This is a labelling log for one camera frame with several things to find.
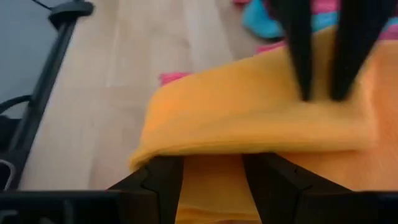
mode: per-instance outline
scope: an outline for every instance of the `pink cloth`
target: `pink cloth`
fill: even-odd
[[[381,40],[398,40],[398,24],[391,25],[379,38]]]
[[[340,6],[339,0],[313,0],[312,10],[314,14],[337,11]]]
[[[169,73],[162,73],[160,74],[160,85],[164,86],[172,81],[178,80],[182,77],[186,77],[191,73],[189,72],[169,72]]]
[[[260,46],[260,47],[257,48],[256,53],[259,54],[261,52],[266,52],[266,51],[281,47],[283,45],[285,45],[284,41],[280,41],[280,42],[277,42],[277,43],[274,43],[274,44],[263,45],[263,46]]]

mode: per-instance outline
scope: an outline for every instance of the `black cable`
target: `black cable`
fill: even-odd
[[[15,105],[17,105],[19,103],[23,103],[23,102],[28,102],[28,101],[30,101],[30,95],[18,96],[13,99],[4,101],[4,102],[0,103],[0,114],[5,112],[7,109],[9,109],[12,106],[15,106]]]
[[[40,5],[40,6],[42,6],[42,7],[45,8],[45,9],[52,10],[52,7],[46,6],[45,4],[39,2],[38,0],[32,0],[32,1],[33,1],[34,3],[36,3],[36,4]]]

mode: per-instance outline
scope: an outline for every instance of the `orange towel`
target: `orange towel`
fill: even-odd
[[[131,169],[158,155],[184,160],[177,223],[258,220],[239,154],[342,151],[376,143],[371,97],[381,42],[349,99],[331,102],[334,29],[313,38],[314,100],[299,100],[285,47],[177,80],[152,98]]]

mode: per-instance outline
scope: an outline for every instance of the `folded cloth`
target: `folded cloth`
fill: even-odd
[[[332,102],[328,65],[333,41],[334,29],[314,35],[309,103],[300,100],[285,47],[189,75],[158,90],[130,162],[136,170],[154,156],[186,156],[177,223],[258,220],[242,153],[330,152],[375,145],[371,96],[377,58],[369,56],[346,101]],[[378,44],[373,52],[383,46]]]
[[[335,25],[337,20],[337,11],[315,14],[312,16],[312,29],[314,32],[324,29]],[[271,18],[262,0],[253,0],[245,7],[242,23],[258,37],[271,39],[283,36],[279,23]]]
[[[312,30],[314,32],[335,25],[338,21],[336,1],[317,0],[313,2]],[[269,14],[262,0],[252,0],[244,9],[242,23],[254,35],[265,39],[274,39],[283,36],[280,24]],[[393,17],[386,24],[398,24],[398,18]]]
[[[395,22],[398,21],[398,18],[392,18],[389,23],[391,23],[391,26],[388,26],[387,29],[385,29],[384,32],[382,32],[379,36],[379,40],[398,40],[398,24],[394,24]],[[273,44],[267,44],[260,46],[256,49],[256,53],[262,53],[266,52],[268,50],[273,50],[278,47],[284,46],[286,43],[284,40],[273,43]]]
[[[159,76],[160,85],[164,86],[170,82],[178,80],[180,78],[186,77],[187,75],[191,74],[190,72],[170,72],[170,73],[161,73]]]

